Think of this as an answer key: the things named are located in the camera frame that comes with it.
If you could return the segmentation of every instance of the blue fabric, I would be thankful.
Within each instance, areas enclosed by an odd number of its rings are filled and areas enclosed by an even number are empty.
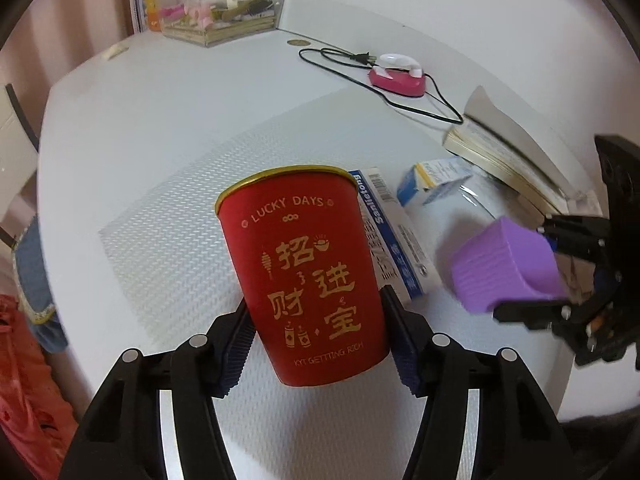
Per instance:
[[[55,313],[51,319],[41,325],[34,325],[27,317],[29,330],[34,338],[50,354],[62,352],[68,345],[66,341],[65,331],[62,329],[58,313]]]
[[[67,341],[58,314],[54,312],[44,323],[34,323],[32,319],[38,314],[45,316],[47,309],[49,312],[55,310],[42,257],[38,216],[34,217],[14,249],[14,262],[16,279],[22,293],[20,302],[28,303],[23,306],[31,333],[47,352],[63,351]]]

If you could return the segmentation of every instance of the red cup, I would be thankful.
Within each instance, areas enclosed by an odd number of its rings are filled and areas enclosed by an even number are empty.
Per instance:
[[[281,382],[334,383],[386,357],[382,304],[348,172],[263,171],[222,192],[215,211]]]

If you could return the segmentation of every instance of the black cable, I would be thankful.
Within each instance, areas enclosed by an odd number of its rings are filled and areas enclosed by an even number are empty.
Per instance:
[[[318,52],[322,57],[324,57],[325,59],[343,65],[343,66],[349,66],[352,68],[364,68],[366,70],[370,70],[372,67],[377,66],[377,64],[373,61],[375,58],[372,58],[371,56],[369,56],[369,53],[365,53],[365,54],[353,54],[352,52],[348,52],[347,50],[341,50],[341,49],[337,49],[337,48],[328,48],[328,47],[324,47],[324,48],[301,48],[298,51],[298,55],[300,56],[300,59],[302,59],[303,61],[310,63],[312,65],[315,65],[317,67],[320,67],[323,70],[327,70],[328,72],[331,72],[335,75],[340,76],[343,79],[346,79],[347,81],[351,81],[352,83],[356,83],[356,85],[362,86],[363,88],[366,88],[367,90],[373,92],[374,94],[379,95],[380,97],[382,97],[382,100],[388,104],[389,106],[392,106],[393,108],[398,108],[400,110],[405,110],[407,112],[412,112],[415,114],[419,114],[419,115],[424,115],[426,117],[430,117],[431,119],[436,119],[438,121],[443,121],[445,123],[450,123],[450,124],[462,124],[463,123],[463,118],[462,115],[460,115],[460,113],[445,99],[444,95],[441,94],[440,89],[438,88],[438,85],[436,84],[436,81],[433,77],[431,77],[429,74],[425,73],[424,75],[427,76],[431,82],[433,83],[433,87],[436,89],[436,93],[438,94],[438,96],[440,97],[439,99],[428,93],[425,92],[426,95],[429,95],[430,97],[436,99],[436,101],[441,102],[442,104],[444,104],[449,110],[451,110],[453,113],[455,113],[455,115],[458,117],[457,119],[451,119],[449,117],[445,117],[445,116],[440,116],[440,115],[436,115],[436,114],[432,114],[430,112],[426,112],[424,110],[420,110],[418,108],[412,108],[411,106],[405,106],[405,105],[401,105],[400,103],[395,103],[393,101],[391,101],[385,94],[383,94],[380,90],[377,90],[376,88],[374,88],[373,86],[369,86],[366,83],[363,83],[362,81],[358,81],[357,79],[354,79],[353,77],[350,77],[346,74],[343,74],[342,72],[338,72],[337,70],[334,70],[333,68],[329,68],[326,65],[323,65],[321,63],[312,61],[306,57],[304,57],[302,55],[303,52]],[[345,57],[347,59],[351,59],[353,61],[356,61],[356,63],[346,63],[343,61],[340,61],[338,59],[335,59],[335,57]],[[407,70],[403,70],[403,69],[388,69],[388,70],[399,70],[402,72],[407,72]]]

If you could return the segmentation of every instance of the red cloth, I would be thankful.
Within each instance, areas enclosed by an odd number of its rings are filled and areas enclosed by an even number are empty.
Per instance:
[[[56,480],[78,424],[11,296],[0,295],[0,426],[38,480]]]

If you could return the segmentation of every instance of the gold rim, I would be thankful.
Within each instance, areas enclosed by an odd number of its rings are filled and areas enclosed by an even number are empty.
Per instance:
[[[216,203],[213,206],[213,210],[216,212],[216,215],[220,211],[220,206],[222,206],[222,202],[225,198],[227,198],[232,193],[238,191],[249,184],[254,184],[260,180],[265,180],[267,178],[271,178],[274,176],[280,176],[282,174],[287,173],[333,173],[344,178],[348,179],[356,189],[358,189],[358,183],[356,179],[353,177],[351,173],[342,168],[336,168],[335,166],[318,166],[315,164],[305,164],[300,166],[284,166],[283,168],[273,168],[272,170],[261,171],[260,173],[252,174],[252,176],[248,176],[247,178],[242,179],[240,182],[236,182],[231,187],[227,187],[216,200]]]

